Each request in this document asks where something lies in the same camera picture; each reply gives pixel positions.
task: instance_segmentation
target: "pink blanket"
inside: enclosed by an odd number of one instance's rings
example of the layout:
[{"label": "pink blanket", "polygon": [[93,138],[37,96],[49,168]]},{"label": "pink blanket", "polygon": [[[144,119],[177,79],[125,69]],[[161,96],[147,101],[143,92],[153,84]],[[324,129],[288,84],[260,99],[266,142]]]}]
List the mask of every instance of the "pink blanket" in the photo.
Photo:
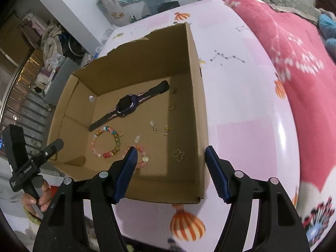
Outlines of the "pink blanket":
[{"label": "pink blanket", "polygon": [[223,0],[271,58],[292,108],[300,152],[297,210],[313,250],[335,221],[336,65],[317,28],[261,0]]}]

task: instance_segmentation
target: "metal screw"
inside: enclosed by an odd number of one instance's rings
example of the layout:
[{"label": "metal screw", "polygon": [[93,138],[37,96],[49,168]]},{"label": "metal screw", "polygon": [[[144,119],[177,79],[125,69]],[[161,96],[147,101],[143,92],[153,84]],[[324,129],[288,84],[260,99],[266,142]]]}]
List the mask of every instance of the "metal screw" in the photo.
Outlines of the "metal screw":
[{"label": "metal screw", "polygon": [[244,172],[242,171],[235,171],[235,176],[238,178],[242,178],[244,176]]},{"label": "metal screw", "polygon": [[274,185],[277,185],[279,183],[279,180],[276,179],[275,177],[272,177],[271,178],[271,183],[274,184]]},{"label": "metal screw", "polygon": [[66,185],[69,185],[70,183],[72,182],[72,179],[71,178],[65,178],[63,183],[65,183]]},{"label": "metal screw", "polygon": [[99,177],[100,178],[106,178],[109,176],[109,173],[107,171],[102,171],[100,174],[99,174]]}]

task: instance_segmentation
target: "metal railing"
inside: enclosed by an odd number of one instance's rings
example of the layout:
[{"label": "metal railing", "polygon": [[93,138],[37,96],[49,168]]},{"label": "metal railing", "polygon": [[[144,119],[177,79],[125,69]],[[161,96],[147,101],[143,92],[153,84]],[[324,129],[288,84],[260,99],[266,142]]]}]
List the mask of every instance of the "metal railing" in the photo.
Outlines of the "metal railing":
[{"label": "metal railing", "polygon": [[24,63],[12,76],[0,109],[0,154],[5,157],[2,131],[9,125],[21,126],[24,130],[29,156],[41,150],[45,141],[48,116],[51,115],[43,97],[35,92],[35,80],[43,67],[38,50],[31,49]]}]

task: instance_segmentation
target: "white pillar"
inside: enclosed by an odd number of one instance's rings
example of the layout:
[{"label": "white pillar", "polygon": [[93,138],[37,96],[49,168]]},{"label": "white pillar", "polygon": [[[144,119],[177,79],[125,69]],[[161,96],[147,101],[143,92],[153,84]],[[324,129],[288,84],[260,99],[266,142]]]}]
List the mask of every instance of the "white pillar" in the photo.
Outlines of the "white pillar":
[{"label": "white pillar", "polygon": [[95,0],[40,1],[90,54],[95,54],[103,33],[110,27]]}]

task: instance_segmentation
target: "pink beaded bracelet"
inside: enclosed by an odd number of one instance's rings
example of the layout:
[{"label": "pink beaded bracelet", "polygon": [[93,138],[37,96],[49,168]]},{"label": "pink beaded bracelet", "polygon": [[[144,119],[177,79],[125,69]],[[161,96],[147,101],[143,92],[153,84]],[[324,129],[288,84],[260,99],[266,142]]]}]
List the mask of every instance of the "pink beaded bracelet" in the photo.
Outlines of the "pink beaded bracelet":
[{"label": "pink beaded bracelet", "polygon": [[[104,154],[99,154],[99,153],[96,152],[96,149],[95,149],[94,145],[95,145],[95,142],[96,142],[96,138],[97,138],[98,136],[100,136],[100,135],[101,135],[103,132],[105,132],[105,131],[110,132],[110,133],[114,136],[114,140],[116,141],[116,143],[115,143],[116,146],[115,146],[114,149],[111,150],[111,151],[108,151],[108,152],[106,152],[106,153],[104,153]],[[98,158],[109,158],[109,157],[111,157],[112,155],[116,155],[117,152],[120,150],[120,145],[121,145],[121,143],[120,143],[120,138],[119,138],[119,135],[118,135],[117,131],[114,130],[113,128],[109,127],[109,126],[103,127],[103,128],[101,128],[100,130],[98,130],[98,131],[93,135],[93,139],[92,139],[92,142],[91,142],[92,152],[93,152],[93,154],[94,154],[95,156],[97,156]]]},{"label": "pink beaded bracelet", "polygon": [[[126,148],[126,150],[123,151],[122,158],[125,157],[125,155],[127,154],[127,152],[128,152],[128,150],[129,150],[130,147],[131,147],[131,146],[128,146],[128,147]],[[140,151],[140,152],[141,152],[141,155],[142,155],[142,161],[140,161],[140,162],[137,163],[137,169],[143,168],[144,166],[148,165],[147,162],[148,162],[149,158],[148,158],[148,156],[147,156],[147,153],[144,151],[144,148],[141,147],[141,146],[138,145],[138,144],[136,144],[134,147],[135,147],[138,151]]]}]

